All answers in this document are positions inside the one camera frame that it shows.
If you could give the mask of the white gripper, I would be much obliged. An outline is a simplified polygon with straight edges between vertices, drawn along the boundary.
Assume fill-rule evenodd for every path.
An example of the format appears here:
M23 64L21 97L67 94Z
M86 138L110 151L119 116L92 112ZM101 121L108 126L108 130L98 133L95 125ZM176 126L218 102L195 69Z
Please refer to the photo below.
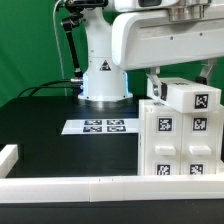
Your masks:
M147 95L167 98L157 66L205 60L197 83L209 84L224 56L224 8L206 8L197 21L171 22L166 10L119 15L112 27L112 60L123 70L146 69Z

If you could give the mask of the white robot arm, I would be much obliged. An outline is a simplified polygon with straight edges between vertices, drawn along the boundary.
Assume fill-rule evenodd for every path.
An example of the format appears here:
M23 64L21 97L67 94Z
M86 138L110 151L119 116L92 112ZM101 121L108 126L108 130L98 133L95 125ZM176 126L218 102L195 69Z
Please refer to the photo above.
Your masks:
M224 56L224 0L92 0L81 97L130 98L126 73Z

